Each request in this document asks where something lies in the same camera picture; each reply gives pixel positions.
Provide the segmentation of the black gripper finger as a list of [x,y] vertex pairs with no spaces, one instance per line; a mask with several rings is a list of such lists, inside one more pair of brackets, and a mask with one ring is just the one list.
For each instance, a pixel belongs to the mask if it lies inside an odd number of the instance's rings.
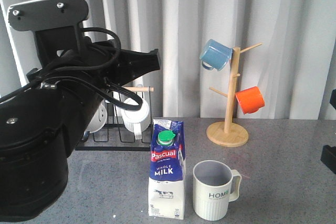
[[158,49],[150,52],[122,50],[118,57],[118,85],[125,85],[147,73],[160,70]]

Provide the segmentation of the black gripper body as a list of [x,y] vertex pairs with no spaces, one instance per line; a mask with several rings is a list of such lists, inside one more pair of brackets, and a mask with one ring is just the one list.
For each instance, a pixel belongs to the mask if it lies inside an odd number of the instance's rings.
[[91,43],[89,40],[83,52],[65,49],[57,55],[56,51],[44,50],[40,59],[42,69],[27,74],[26,93],[108,95],[109,91],[123,91],[108,77],[120,52],[110,41]]

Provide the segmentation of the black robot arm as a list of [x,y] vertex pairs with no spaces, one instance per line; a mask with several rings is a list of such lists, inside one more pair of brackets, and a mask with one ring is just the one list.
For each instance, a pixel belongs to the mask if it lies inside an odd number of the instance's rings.
[[37,71],[22,90],[1,102],[1,221],[33,219],[68,182],[67,159],[82,139],[116,62],[115,40],[68,51]]

